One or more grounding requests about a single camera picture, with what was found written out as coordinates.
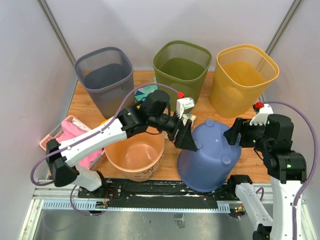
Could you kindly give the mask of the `blue plastic bucket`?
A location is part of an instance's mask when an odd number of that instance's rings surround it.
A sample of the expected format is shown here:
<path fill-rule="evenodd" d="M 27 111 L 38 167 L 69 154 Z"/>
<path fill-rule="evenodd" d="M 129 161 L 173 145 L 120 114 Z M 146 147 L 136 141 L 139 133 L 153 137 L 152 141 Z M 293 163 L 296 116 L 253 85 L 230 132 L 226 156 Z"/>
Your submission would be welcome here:
<path fill-rule="evenodd" d="M 192 131 L 197 151 L 182 150 L 177 170 L 186 186 L 197 192 L 212 192 L 220 188 L 239 161 L 242 148 L 239 135 L 235 145 L 229 145 L 224 132 L 230 127 L 212 119 Z"/>

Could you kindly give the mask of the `peach capybara plastic bucket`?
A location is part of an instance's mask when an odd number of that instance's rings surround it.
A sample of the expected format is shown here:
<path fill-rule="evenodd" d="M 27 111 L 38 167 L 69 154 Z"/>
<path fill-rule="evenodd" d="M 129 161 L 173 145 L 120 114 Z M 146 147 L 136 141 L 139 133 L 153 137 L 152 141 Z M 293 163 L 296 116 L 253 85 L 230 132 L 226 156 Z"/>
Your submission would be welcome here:
<path fill-rule="evenodd" d="M 109 162 L 134 182 L 144 182 L 158 171 L 165 148 L 165 136 L 156 128 L 105 147 Z"/>

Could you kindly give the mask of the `green slatted waste basket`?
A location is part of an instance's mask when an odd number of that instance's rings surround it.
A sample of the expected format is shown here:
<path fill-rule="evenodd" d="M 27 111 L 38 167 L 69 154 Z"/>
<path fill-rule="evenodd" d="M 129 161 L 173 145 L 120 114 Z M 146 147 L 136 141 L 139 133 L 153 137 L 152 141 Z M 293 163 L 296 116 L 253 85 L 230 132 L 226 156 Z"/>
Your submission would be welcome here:
<path fill-rule="evenodd" d="M 182 92 L 197 102 L 211 63 L 212 55 L 206 48 L 174 40 L 154 56 L 153 69 L 157 83 Z"/>

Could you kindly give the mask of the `grey slatted waste basket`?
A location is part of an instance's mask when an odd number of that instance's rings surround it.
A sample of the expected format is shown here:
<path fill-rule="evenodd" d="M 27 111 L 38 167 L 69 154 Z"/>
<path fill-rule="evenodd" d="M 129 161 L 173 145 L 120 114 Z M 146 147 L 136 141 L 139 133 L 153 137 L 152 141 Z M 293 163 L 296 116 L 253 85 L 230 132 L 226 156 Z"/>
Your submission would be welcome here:
<path fill-rule="evenodd" d="M 134 89 L 133 65 L 114 46 L 85 54 L 75 62 L 74 70 L 105 119 L 115 115 L 126 95 Z"/>

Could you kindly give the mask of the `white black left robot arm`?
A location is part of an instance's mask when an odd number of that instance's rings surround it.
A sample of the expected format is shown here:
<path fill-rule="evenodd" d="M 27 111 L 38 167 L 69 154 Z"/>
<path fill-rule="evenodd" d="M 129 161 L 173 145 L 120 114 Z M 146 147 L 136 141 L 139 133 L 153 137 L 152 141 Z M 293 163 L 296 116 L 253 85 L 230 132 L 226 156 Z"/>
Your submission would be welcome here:
<path fill-rule="evenodd" d="M 84 187 L 96 198 L 107 193 L 107 182 L 99 171 L 89 170 L 79 162 L 97 150 L 116 142 L 142 134 L 149 127 L 167 132 L 169 140 L 181 150 L 197 151 L 192 137 L 192 121 L 183 122 L 183 114 L 195 106 L 191 97 L 177 100 L 176 112 L 165 114 L 170 107 L 170 96 L 163 90 L 155 90 L 144 101 L 138 101 L 100 125 L 78 137 L 46 144 L 46 162 L 55 187 L 75 184 Z"/>

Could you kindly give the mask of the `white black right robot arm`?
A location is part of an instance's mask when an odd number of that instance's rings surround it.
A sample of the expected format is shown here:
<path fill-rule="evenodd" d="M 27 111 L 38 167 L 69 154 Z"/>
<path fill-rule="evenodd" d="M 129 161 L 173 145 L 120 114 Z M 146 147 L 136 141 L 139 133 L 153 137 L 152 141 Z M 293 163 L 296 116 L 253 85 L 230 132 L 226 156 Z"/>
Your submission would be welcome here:
<path fill-rule="evenodd" d="M 261 153 L 272 187 L 273 215 L 269 216 L 248 175 L 231 175 L 226 193 L 240 200 L 253 225 L 254 240 L 300 240 L 301 199 L 299 190 L 307 180 L 305 158 L 291 149 L 294 124 L 281 114 L 270 114 L 262 124 L 236 118 L 224 132 L 229 145 L 253 148 Z"/>

